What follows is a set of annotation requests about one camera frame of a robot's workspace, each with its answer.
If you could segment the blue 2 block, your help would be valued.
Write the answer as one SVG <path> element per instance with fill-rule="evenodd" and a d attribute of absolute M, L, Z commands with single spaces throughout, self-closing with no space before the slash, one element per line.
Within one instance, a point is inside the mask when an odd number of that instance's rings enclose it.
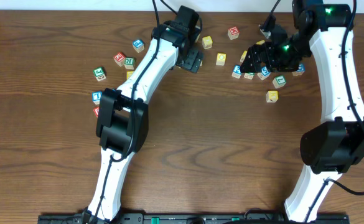
<path fill-rule="evenodd" d="M 232 71 L 232 77 L 234 78 L 240 78 L 241 77 L 241 71 L 240 71 L 240 66 L 239 65 L 235 65 Z"/>

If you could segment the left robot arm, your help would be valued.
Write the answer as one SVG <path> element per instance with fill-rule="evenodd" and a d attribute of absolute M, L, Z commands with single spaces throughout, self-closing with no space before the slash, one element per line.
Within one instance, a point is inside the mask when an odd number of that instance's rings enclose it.
<path fill-rule="evenodd" d="M 134 73 L 117 89 L 102 92 L 96 124 L 101 167 L 82 223 L 110 223 L 117 217 L 129 163 L 148 134 L 150 99 L 174 67 L 197 73 L 203 54 L 194 44 L 201 31 L 199 14 L 180 6 L 174 20 L 157 23 L 149 49 Z"/>

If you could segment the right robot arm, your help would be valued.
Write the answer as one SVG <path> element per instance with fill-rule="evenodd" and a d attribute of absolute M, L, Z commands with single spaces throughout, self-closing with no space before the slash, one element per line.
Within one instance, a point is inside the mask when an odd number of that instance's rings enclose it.
<path fill-rule="evenodd" d="M 293 0 L 296 33 L 288 35 L 270 14 L 260 25 L 266 41 L 249 47 L 244 73 L 296 72 L 304 58 L 317 66 L 322 112 L 320 124 L 302 135 L 304 163 L 284 202 L 284 223 L 313 223 L 331 186 L 364 158 L 364 103 L 353 59 L 357 4 Z"/>

